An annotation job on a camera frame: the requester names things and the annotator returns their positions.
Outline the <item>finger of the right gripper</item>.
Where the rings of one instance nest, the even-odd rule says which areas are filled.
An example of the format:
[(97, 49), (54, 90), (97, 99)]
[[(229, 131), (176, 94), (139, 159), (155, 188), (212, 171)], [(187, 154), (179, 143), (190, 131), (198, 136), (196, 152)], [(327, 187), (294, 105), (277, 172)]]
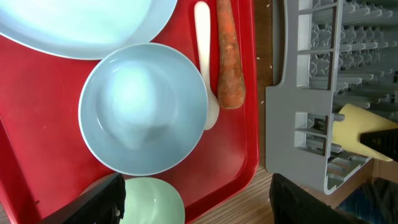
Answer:
[(397, 128), (395, 128), (362, 133), (359, 140), (361, 144), (397, 161), (397, 138)]

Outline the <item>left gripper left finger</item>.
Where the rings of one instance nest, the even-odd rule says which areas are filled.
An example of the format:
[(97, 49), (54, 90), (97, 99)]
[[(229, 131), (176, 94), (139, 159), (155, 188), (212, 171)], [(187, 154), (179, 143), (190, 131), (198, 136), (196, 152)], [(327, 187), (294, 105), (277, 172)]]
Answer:
[(124, 177), (111, 174), (41, 224), (119, 224), (124, 218), (126, 187)]

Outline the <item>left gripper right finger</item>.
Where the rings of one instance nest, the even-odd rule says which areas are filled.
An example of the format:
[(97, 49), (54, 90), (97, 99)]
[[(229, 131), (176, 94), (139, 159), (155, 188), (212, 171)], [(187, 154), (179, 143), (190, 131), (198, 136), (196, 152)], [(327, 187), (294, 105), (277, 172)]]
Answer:
[(366, 224), (324, 204), (281, 174), (274, 174), (269, 191), (275, 224)]

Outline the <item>yellow plastic cup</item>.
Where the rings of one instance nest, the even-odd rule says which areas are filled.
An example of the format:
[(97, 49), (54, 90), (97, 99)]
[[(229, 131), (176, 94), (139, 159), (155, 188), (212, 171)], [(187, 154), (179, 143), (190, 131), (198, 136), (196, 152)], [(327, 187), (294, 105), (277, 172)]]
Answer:
[(352, 104), (346, 104), (339, 111), (345, 119), (333, 122), (332, 141), (343, 150), (390, 162), (392, 159), (360, 143), (362, 133), (397, 128), (397, 123)]

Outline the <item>green bowl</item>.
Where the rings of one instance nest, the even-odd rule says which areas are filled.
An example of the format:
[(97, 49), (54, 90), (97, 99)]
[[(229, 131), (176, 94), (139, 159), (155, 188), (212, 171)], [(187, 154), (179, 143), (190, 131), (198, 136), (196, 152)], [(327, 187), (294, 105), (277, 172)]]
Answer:
[(120, 224), (184, 224), (185, 206), (178, 191), (153, 177), (124, 175), (126, 198)]

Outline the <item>light blue bowl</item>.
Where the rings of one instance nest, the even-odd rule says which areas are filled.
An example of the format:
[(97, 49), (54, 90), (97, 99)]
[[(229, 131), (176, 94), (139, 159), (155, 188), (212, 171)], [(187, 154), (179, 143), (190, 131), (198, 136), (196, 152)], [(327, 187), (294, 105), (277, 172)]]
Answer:
[(92, 70), (78, 103), (80, 132), (104, 166), (145, 176), (169, 170), (198, 144), (208, 116), (195, 64), (163, 44), (117, 50)]

